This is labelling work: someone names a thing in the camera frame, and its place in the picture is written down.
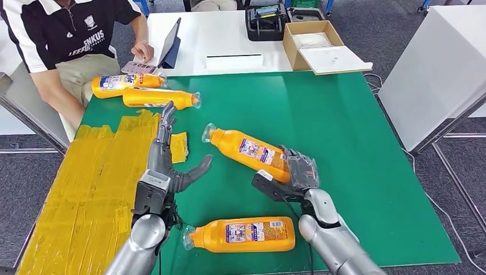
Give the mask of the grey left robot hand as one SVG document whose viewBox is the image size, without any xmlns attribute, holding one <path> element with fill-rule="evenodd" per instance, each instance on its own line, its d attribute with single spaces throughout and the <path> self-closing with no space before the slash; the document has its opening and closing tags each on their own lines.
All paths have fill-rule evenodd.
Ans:
<svg viewBox="0 0 486 275">
<path fill-rule="evenodd" d="M 208 154 L 203 157 L 199 165 L 187 172 L 181 172 L 174 169 L 170 144 L 173 124 L 176 121 L 176 118 L 173 117 L 175 111 L 176 108 L 173 101 L 169 101 L 163 108 L 155 139 L 149 149 L 147 166 L 147 168 L 164 174 L 171 179 L 168 186 L 168 191 L 170 193 L 180 193 L 185 191 L 185 189 L 210 170 L 213 160 L 213 155 Z"/>
</svg>

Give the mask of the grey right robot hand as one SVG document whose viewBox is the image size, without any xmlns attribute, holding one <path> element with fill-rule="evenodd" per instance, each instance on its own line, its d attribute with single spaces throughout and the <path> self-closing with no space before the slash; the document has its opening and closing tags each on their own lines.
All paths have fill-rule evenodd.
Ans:
<svg viewBox="0 0 486 275">
<path fill-rule="evenodd" d="M 302 193 L 309 188 L 320 187 L 317 165 L 314 158 L 283 145 L 282 149 L 287 163 L 290 189 Z"/>
</svg>

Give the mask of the person's left hand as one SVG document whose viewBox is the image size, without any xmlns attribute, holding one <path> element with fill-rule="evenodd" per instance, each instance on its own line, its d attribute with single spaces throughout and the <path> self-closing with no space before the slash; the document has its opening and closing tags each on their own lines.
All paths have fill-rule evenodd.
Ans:
<svg viewBox="0 0 486 275">
<path fill-rule="evenodd" d="M 142 63 L 146 64 L 151 61 L 154 57 L 154 48 L 146 41 L 141 40 L 135 42 L 135 45 L 131 49 L 131 53 Z"/>
</svg>

